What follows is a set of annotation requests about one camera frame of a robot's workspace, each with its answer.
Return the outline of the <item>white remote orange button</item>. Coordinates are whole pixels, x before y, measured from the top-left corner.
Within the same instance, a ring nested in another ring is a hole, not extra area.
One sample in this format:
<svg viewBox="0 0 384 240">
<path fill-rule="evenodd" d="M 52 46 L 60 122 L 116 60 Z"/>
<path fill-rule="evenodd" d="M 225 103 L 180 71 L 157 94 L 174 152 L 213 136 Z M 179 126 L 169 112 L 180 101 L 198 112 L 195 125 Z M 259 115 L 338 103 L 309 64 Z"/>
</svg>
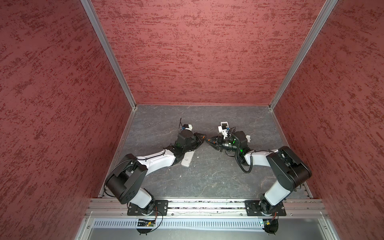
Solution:
<svg viewBox="0 0 384 240">
<path fill-rule="evenodd" d="M 194 153 L 195 153 L 195 151 L 190 151 L 190 152 L 185 153 L 184 158 L 181 161 L 181 165 L 188 168 L 191 164 Z"/>
</svg>

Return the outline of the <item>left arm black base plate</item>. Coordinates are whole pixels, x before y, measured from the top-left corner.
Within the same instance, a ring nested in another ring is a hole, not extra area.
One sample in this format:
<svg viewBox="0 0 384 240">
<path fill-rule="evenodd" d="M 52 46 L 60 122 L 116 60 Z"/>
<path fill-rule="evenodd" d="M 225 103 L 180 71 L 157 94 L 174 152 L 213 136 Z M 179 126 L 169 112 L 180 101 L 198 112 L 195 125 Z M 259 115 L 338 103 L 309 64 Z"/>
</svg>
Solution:
<svg viewBox="0 0 384 240">
<path fill-rule="evenodd" d="M 128 216 L 166 216 L 168 211 L 168 200 L 152 200 L 145 208 L 140 208 L 133 203 L 128 204 Z"/>
</svg>

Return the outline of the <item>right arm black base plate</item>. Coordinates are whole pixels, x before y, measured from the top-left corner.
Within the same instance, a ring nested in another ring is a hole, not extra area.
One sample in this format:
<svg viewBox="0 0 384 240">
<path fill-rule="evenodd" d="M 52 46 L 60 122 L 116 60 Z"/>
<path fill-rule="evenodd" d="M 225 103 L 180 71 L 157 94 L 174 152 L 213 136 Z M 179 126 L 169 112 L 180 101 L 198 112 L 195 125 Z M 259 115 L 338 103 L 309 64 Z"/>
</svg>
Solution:
<svg viewBox="0 0 384 240">
<path fill-rule="evenodd" d="M 245 209 L 249 217 L 285 217 L 287 215 L 283 202 L 275 206 L 266 200 L 246 200 Z"/>
</svg>

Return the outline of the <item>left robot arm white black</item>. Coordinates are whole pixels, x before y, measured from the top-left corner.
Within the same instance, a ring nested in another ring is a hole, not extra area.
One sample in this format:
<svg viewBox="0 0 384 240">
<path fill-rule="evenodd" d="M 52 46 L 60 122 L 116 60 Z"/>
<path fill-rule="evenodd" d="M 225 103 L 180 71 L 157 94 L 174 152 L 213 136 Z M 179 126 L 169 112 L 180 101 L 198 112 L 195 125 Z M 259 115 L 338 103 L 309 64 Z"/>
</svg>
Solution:
<svg viewBox="0 0 384 240">
<path fill-rule="evenodd" d="M 184 129 L 173 145 L 158 153 L 141 157 L 125 155 L 107 176 L 104 189 L 109 190 L 122 205 L 131 203 L 140 209 L 151 210 L 155 198 L 142 188 L 145 177 L 181 162 L 188 152 L 195 151 L 205 140 L 206 135 Z"/>
</svg>

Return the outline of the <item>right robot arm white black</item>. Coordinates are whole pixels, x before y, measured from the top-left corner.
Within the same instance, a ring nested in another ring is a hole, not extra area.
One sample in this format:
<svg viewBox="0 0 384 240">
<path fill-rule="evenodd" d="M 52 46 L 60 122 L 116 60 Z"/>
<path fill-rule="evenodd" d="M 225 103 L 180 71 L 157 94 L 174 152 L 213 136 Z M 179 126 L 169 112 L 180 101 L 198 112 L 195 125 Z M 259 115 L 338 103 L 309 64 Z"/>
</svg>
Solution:
<svg viewBox="0 0 384 240">
<path fill-rule="evenodd" d="M 253 166 L 270 167 L 276 182 L 260 198 L 258 210 L 265 216 L 276 213 L 279 205 L 297 187 L 312 176 L 310 168 L 291 150 L 283 146 L 277 150 L 252 150 L 249 137 L 243 131 L 207 139 L 208 144 L 220 152 L 232 152 L 243 173 L 251 173 Z"/>
</svg>

